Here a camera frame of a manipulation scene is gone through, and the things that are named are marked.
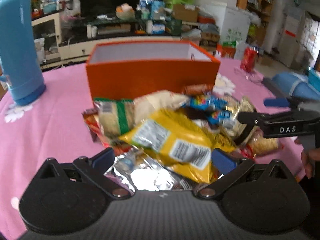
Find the person's right hand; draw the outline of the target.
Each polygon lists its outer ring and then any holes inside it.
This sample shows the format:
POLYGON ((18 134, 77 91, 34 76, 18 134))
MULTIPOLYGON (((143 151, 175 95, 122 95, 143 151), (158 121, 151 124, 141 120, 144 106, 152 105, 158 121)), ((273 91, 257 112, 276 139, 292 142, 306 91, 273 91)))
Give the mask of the person's right hand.
POLYGON ((313 177, 313 161, 320 161, 320 148, 311 149, 309 151, 302 150, 301 161, 305 169, 305 174, 308 179, 313 177))

